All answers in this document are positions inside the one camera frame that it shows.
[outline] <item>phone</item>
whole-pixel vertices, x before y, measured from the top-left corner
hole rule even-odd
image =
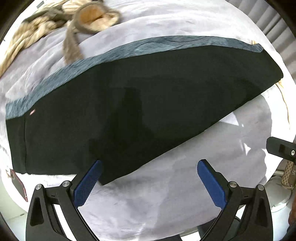
[[[12,180],[13,185],[17,189],[17,191],[20,193],[20,195],[23,197],[23,199],[28,202],[27,192],[25,189],[24,184],[19,179],[19,177],[16,175],[15,171],[10,169],[10,178]]]

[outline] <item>bed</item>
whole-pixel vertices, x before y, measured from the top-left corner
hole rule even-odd
[[[107,185],[95,185],[79,208],[100,240],[156,240],[181,233],[215,218],[216,208],[197,176],[196,165],[207,159],[216,171],[240,186],[265,184],[281,159],[267,153],[269,136],[292,142],[296,135],[296,85],[282,58],[262,31],[224,0],[105,1],[123,15],[122,24],[94,36],[79,35],[84,56],[117,46],[167,35],[218,36],[260,43],[284,74],[277,85],[249,101],[200,135]],[[64,66],[65,29],[49,34],[23,50],[0,79],[1,172],[12,168],[5,127],[5,104],[29,94],[44,78]],[[30,200],[34,187],[58,186],[69,176],[19,174]],[[26,203],[9,178],[2,181],[24,210]]]

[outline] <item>white fabric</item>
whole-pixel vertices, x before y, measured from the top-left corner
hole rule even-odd
[[[139,39],[165,35],[219,36],[239,39],[246,43],[255,40],[281,67],[283,80],[288,83],[292,93],[288,98],[295,103],[296,97],[293,93],[296,86],[280,55],[261,30],[228,2],[105,2],[123,14],[123,23],[84,40],[80,48],[85,57],[104,53]],[[48,50],[52,55],[55,53],[54,48],[60,49],[61,43],[52,45],[52,51]],[[5,101],[31,92],[40,79],[64,65],[59,54],[51,60],[50,68],[34,69],[40,59],[42,57],[30,65],[30,70],[34,70],[32,75],[27,72],[17,81],[9,79],[10,88],[5,91]],[[214,206],[197,176],[197,162],[206,158],[228,180],[235,180],[241,186],[254,187],[258,183],[264,184],[281,161],[280,158],[266,153],[266,139],[275,136],[293,141],[296,134],[293,124],[296,122],[292,121],[295,120],[296,109],[294,105],[289,108],[290,124],[282,94],[274,85],[202,134],[137,171],[103,187],[96,184],[86,204],[80,207],[79,211],[100,240],[155,240],[205,223],[216,217],[220,210]],[[3,129],[0,131],[1,138],[7,138]],[[3,165],[10,166],[11,160],[4,151],[0,150],[0,155],[6,161]],[[36,184],[55,186],[73,178],[27,174],[18,176],[26,187],[29,200]],[[2,177],[12,199],[27,211],[29,203],[21,198],[8,178],[4,178],[4,175]]]

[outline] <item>gray-blue fabric strip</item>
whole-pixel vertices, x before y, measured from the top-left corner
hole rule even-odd
[[[24,115],[40,98],[95,65],[145,54],[208,45],[244,49],[256,53],[263,51],[260,44],[251,45],[237,39],[212,36],[164,36],[135,41],[111,49],[104,54],[78,60],[56,71],[43,79],[29,95],[6,104],[5,118],[12,119]]]

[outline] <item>white bed sheet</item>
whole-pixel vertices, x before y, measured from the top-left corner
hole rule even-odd
[[[290,103],[295,103],[293,93],[296,86],[282,58],[261,30],[244,13],[224,0],[105,2],[123,13],[123,23],[82,41],[80,48],[85,57],[149,37],[219,36],[246,43],[255,40],[284,73],[286,103],[278,87],[272,86],[202,134],[137,171],[103,187],[96,184],[86,204],[79,208],[100,240],[156,240],[205,223],[218,215],[220,210],[212,203],[196,173],[196,164],[200,159],[206,158],[228,180],[235,180],[241,186],[254,187],[258,183],[264,184],[271,177],[281,159],[266,152],[266,139],[275,136],[294,140],[296,109]],[[54,52],[54,48],[60,50],[61,41],[52,44],[47,53]],[[41,56],[30,64],[30,70],[42,60]],[[35,69],[32,76],[26,72],[23,78],[10,79],[11,87],[4,93],[5,101],[24,96],[42,78],[64,66],[60,54],[55,55],[51,62],[47,70]],[[289,119],[286,104],[289,105]],[[3,104],[0,107],[1,113],[5,113]],[[7,136],[2,134],[6,131],[5,127],[0,125],[0,128],[1,141],[5,142]],[[11,166],[11,159],[7,157],[9,149],[7,153],[0,150],[2,172]],[[26,187],[29,200],[38,183],[45,187],[57,186],[74,177],[18,176]],[[2,180],[11,198],[28,211],[29,203],[17,193],[11,180],[5,175],[2,175]]]

